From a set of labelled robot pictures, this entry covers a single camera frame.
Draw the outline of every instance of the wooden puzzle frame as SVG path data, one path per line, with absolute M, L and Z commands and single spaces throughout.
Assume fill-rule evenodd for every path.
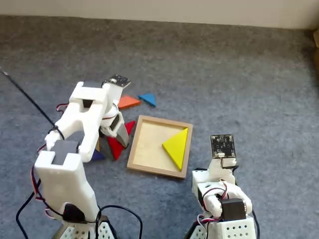
M 183 165 L 182 165 L 181 171 L 172 171 L 172 170 L 167 170 L 167 169 L 157 168 L 157 167 L 152 167 L 152 166 L 144 166 L 144 165 L 136 163 L 136 161 L 137 161 L 136 154 L 137 154 L 138 144 L 139 144 L 139 140 L 140 140 L 141 133 L 142 133 L 142 126 L 144 123 L 165 126 L 167 128 L 180 128 L 180 130 L 182 130 L 183 128 L 188 128 L 187 140 L 186 140 L 186 146 L 185 146 L 185 152 L 184 152 L 184 159 L 183 159 Z M 192 129 L 193 129 L 193 125 L 190 123 L 184 123 L 184 122 L 173 121 L 173 120 L 168 120 L 168 119 L 160 119 L 160 118 L 155 118 L 155 117 L 150 117 L 150 116 L 140 116 L 138 123 L 137 123 L 137 126 L 136 126 L 136 131 L 135 131 L 135 135 L 134 135 L 133 144 L 132 144 L 127 167 L 130 169 L 140 170 L 140 171 L 144 171 L 144 172 L 156 173 L 156 174 L 167 175 L 167 176 L 172 176 L 172 177 L 177 177 L 177 178 L 185 178 L 186 172 L 187 172 Z

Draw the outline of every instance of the wire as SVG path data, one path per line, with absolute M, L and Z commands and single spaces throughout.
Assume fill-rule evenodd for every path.
M 203 219 L 204 219 L 204 216 L 201 215 L 201 214 L 199 214 L 199 215 L 197 216 L 197 222 L 198 222 L 198 224 L 200 224 L 200 225 L 204 228 L 204 230 L 205 230 L 205 232 L 206 232 L 206 234 L 207 234 L 206 227 L 204 227 L 204 225 L 201 223 L 201 221 L 199 220 L 199 218 L 203 218 Z
M 46 143 L 44 145 L 42 145 L 40 148 L 38 148 L 36 152 L 40 153 L 44 149 L 45 146 L 46 146 Z
M 22 87 L 7 73 L 5 72 L 2 67 L 0 66 L 0 73 L 2 73 L 24 96 L 40 111 L 40 113 L 46 118 L 47 121 L 53 126 L 52 130 L 57 130 L 61 136 L 61 138 L 64 140 L 64 135 L 59 130 L 58 126 L 55 125 L 55 123 L 49 118 L 49 116 L 41 109 L 41 107 L 31 98 L 31 96 L 28 95 L 27 92 L 22 89 Z
M 260 239 L 260 227 L 259 227 L 259 222 L 257 220 L 257 217 L 256 217 L 256 214 L 255 214 L 255 211 L 253 210 L 252 211 L 252 214 L 254 216 L 254 220 L 255 220 L 255 223 L 256 223 L 256 227 L 257 227 L 257 239 Z
M 210 224 L 210 223 L 207 224 L 206 239 L 208 239 L 208 232 L 209 232 L 209 229 L 208 229 L 208 228 L 209 228 L 209 224 Z
M 39 181 L 38 181 L 38 183 L 37 183 L 36 185 L 37 185 L 37 186 L 40 186 L 40 184 L 41 184 L 41 179 L 39 179 Z M 24 230 L 24 228 L 23 228 L 23 226 L 22 226 L 22 224 L 21 224 L 21 222 L 20 222 L 19 216 L 20 216 L 22 210 L 30 203 L 30 201 L 31 201 L 31 199 L 33 198 L 33 196 L 34 196 L 34 192 L 32 192 L 32 193 L 30 194 L 30 196 L 27 198 L 27 200 L 25 201 L 25 203 L 20 207 L 20 209 L 18 210 L 18 212 L 16 213 L 16 216 L 15 216 L 15 221 L 16 221 L 16 223 L 18 224 L 20 230 L 22 231 L 22 233 L 23 233 L 25 239 L 28 239 L 29 237 L 28 237 L 28 235 L 26 234 L 26 232 L 25 232 L 25 230 Z
M 32 183 L 33 183 L 33 187 L 35 188 L 35 193 L 39 194 L 39 197 L 36 198 L 36 199 L 40 199 L 44 204 L 45 206 L 50 209 L 52 212 L 54 212 L 55 214 L 59 215 L 59 216 L 63 216 L 63 214 L 57 212 L 56 210 L 54 210 L 53 208 L 51 208 L 45 201 L 45 198 L 43 198 L 42 194 L 40 193 L 39 191 L 39 187 L 37 187 L 37 185 L 34 185 L 34 182 L 35 182 L 35 177 L 34 177 L 34 166 L 32 167 L 31 169 L 31 178 L 32 178 Z
M 128 209 L 128 208 L 125 208 L 125 207 L 122 207 L 122 206 L 118 206 L 118 205 L 107 205 L 107 206 L 104 206 L 104 207 L 101 207 L 97 216 L 96 216 L 96 220 L 95 220 L 95 239 L 98 239 L 99 238 L 99 233 L 98 233 L 98 229 L 99 229 L 99 219 L 101 217 L 101 214 L 102 214 L 102 211 L 104 209 L 107 209 L 107 208 L 119 208 L 119 209 L 123 209 L 131 214 L 133 214 L 139 221 L 140 221 L 140 235 L 139 235 L 139 239 L 142 239 L 142 232 L 143 232 L 143 222 L 142 222 L 142 219 L 140 218 L 139 215 L 137 215 L 135 212 L 133 212 L 132 210 Z
M 221 196 L 221 199 L 223 199 L 223 198 L 225 197 L 225 192 L 227 192 L 227 187 L 226 187 L 226 189 L 223 189 L 223 188 L 210 188 L 210 189 L 208 189 L 208 190 L 204 193 L 204 195 L 202 196 L 202 199 L 203 199 L 203 208 L 204 208 L 205 211 L 207 211 L 207 212 L 208 212 L 208 210 L 207 210 L 207 208 L 206 208 L 206 204 L 205 204 L 204 197 L 207 195 L 207 193 L 209 193 L 210 191 L 215 190 L 215 189 L 220 189 L 220 190 L 223 190 L 223 191 L 224 191 L 223 194 L 222 194 L 222 196 Z
M 58 105 L 55 107 L 55 110 L 56 110 L 57 112 L 64 112 L 64 111 L 65 111 L 65 108 L 64 108 L 63 110 L 60 110 L 60 107 L 61 107 L 61 106 L 68 106 L 68 105 L 69 105 L 69 103 L 58 104 Z

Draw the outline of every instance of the white wall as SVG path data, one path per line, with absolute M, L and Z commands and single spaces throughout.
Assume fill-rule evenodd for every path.
M 0 0 L 0 14 L 316 28 L 319 0 Z

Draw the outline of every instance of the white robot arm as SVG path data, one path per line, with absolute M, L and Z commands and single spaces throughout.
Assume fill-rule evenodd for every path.
M 203 214 L 189 239 L 255 239 L 252 202 L 235 183 L 236 154 L 232 135 L 212 135 L 213 159 L 208 169 L 192 172 L 192 192 Z
M 99 131 L 116 137 L 127 147 L 129 137 L 117 105 L 123 88 L 129 83 L 129 79 L 118 75 L 102 85 L 79 82 L 64 114 L 55 124 L 57 128 L 45 137 L 46 150 L 39 153 L 35 162 L 34 168 L 43 185 L 43 198 L 57 212 L 50 214 L 74 229 L 70 238 L 77 238 L 76 232 L 83 232 L 83 238 L 89 238 L 88 235 L 94 238 L 99 208 L 86 180 L 83 162 L 91 160 Z M 80 130 L 84 131 L 81 143 L 67 140 Z

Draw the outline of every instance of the black cable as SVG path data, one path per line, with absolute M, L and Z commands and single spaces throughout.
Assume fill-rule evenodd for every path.
M 40 186 L 40 184 L 41 184 L 41 179 L 39 179 L 38 183 L 36 184 L 37 187 Z M 20 207 L 20 209 L 18 210 L 18 212 L 16 213 L 16 216 L 15 216 L 15 221 L 16 221 L 16 223 L 18 224 L 20 230 L 22 231 L 22 233 L 23 233 L 25 239 L 28 239 L 28 235 L 26 234 L 26 232 L 25 232 L 25 230 L 24 230 L 24 228 L 23 228 L 23 226 L 22 226 L 22 224 L 21 224 L 21 222 L 20 222 L 20 220 L 19 220 L 19 216 L 20 216 L 22 210 L 30 203 L 30 201 L 31 201 L 31 199 L 33 198 L 33 196 L 34 196 L 34 192 L 32 192 L 32 193 L 30 194 L 30 196 L 28 197 L 28 199 L 27 199 L 27 200 L 25 201 L 25 203 Z
M 22 89 L 22 87 L 5 71 L 3 71 L 2 67 L 0 66 L 0 72 L 22 93 L 24 96 L 40 111 L 40 113 L 50 122 L 52 125 L 52 130 L 57 130 L 61 136 L 61 138 L 64 140 L 64 135 L 59 130 L 59 128 L 55 125 L 55 123 L 49 118 L 49 116 L 41 109 L 41 107 L 27 94 L 27 92 Z
M 256 214 L 255 214 L 255 211 L 253 210 L 252 211 L 252 214 L 254 216 L 254 220 L 255 220 L 255 223 L 256 223 L 256 227 L 257 227 L 257 239 L 260 239 L 260 227 L 259 227 L 259 222 L 257 220 L 257 217 L 256 217 Z
M 98 229 L 99 229 L 99 219 L 101 217 L 101 214 L 102 214 L 102 211 L 104 209 L 107 209 L 107 208 L 119 208 L 119 209 L 123 209 L 131 214 L 133 214 L 139 221 L 140 221 L 140 235 L 139 235 L 139 239 L 142 239 L 142 232 L 143 232 L 143 222 L 142 222 L 142 219 L 140 218 L 139 215 L 137 215 L 135 212 L 133 212 L 132 210 L 128 209 L 128 208 L 125 208 L 125 207 L 122 207 L 122 206 L 118 206 L 118 205 L 107 205 L 107 206 L 104 206 L 104 207 L 101 207 L 97 216 L 96 216 L 96 220 L 95 220 L 95 239 L 98 239 L 99 238 L 99 233 L 98 233 Z

